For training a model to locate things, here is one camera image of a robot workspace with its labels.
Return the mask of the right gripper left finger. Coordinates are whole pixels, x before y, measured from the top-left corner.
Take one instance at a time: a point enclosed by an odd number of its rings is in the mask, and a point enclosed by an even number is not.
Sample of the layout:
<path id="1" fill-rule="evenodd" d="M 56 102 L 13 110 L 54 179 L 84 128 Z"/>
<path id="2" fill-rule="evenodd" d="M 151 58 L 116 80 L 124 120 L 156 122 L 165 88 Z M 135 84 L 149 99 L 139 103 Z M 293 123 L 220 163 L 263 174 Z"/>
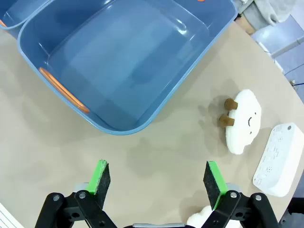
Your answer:
<path id="1" fill-rule="evenodd" d="M 46 196 L 35 227 L 71 228 L 76 221 L 85 221 L 90 228 L 115 228 L 103 211 L 110 181 L 108 162 L 99 160 L 84 190 L 72 192 L 67 197 L 58 192 Z"/>

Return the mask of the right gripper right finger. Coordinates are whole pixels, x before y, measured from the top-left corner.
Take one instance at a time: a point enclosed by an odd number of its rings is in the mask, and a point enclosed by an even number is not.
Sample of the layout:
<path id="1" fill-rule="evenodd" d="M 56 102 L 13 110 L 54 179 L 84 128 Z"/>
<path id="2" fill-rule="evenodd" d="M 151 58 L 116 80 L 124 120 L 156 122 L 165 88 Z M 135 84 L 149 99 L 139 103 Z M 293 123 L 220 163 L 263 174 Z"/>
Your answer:
<path id="1" fill-rule="evenodd" d="M 258 192 L 247 197 L 229 190 L 215 161 L 206 162 L 203 182 L 213 210 L 203 228 L 225 228 L 231 220 L 239 221 L 243 228 L 278 227 L 267 196 Z"/>

